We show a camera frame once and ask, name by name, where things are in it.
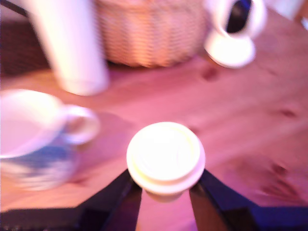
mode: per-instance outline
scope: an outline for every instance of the white ceramic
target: white ceramic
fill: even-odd
[[[88,108],[64,105],[58,98],[33,90],[1,93],[1,146],[3,172],[31,190],[44,190],[67,181],[77,158],[71,145],[83,144],[98,133],[100,122]],[[76,132],[67,123],[82,117]]]
[[[109,85],[103,41],[90,0],[23,0],[61,87],[93,95]]]
[[[130,141],[127,165],[134,181],[157,201],[177,199],[205,168],[200,140],[187,127],[160,122],[141,129]]]
[[[229,68],[243,67],[255,59],[252,41],[266,24],[267,11],[262,0],[252,0],[248,21],[238,33],[226,32],[232,5],[237,0],[219,0],[213,12],[213,29],[205,41],[205,50],[219,65]]]

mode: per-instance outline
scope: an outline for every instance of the blue and white mug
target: blue and white mug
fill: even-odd
[[[83,118],[79,129],[67,124]],[[67,181],[78,160],[72,145],[97,135],[100,122],[88,108],[64,105],[58,98],[33,90],[1,93],[1,171],[31,190],[45,190]]]

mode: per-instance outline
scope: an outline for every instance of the wooden table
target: wooden table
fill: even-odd
[[[158,121],[191,128],[206,168],[259,205],[308,205],[308,32],[270,12],[256,46],[256,60],[239,70],[205,55],[170,68],[111,65],[110,88],[90,97],[61,90],[51,70],[3,78],[2,90],[43,91],[91,108],[102,130],[77,148],[82,164],[61,187],[29,192],[1,178],[2,211],[78,205],[126,169],[130,139]],[[196,230],[188,193],[169,204],[143,194],[137,230]]]

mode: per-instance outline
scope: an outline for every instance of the white cylindrical container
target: white cylindrical container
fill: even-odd
[[[93,95],[108,87],[91,0],[24,0],[61,87]]]
[[[134,181],[153,199],[170,202],[197,183],[205,168],[205,151],[184,125],[160,122],[132,138],[127,166]]]

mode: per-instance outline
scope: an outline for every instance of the white mug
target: white mug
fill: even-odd
[[[76,132],[65,127],[75,117]],[[1,93],[1,169],[31,190],[62,184],[74,173],[77,158],[71,145],[83,144],[98,133],[100,122],[88,108],[64,105],[58,98],[33,90]]]
[[[160,122],[132,138],[127,166],[133,180],[153,199],[170,202],[197,183],[205,168],[205,151],[184,125]]]

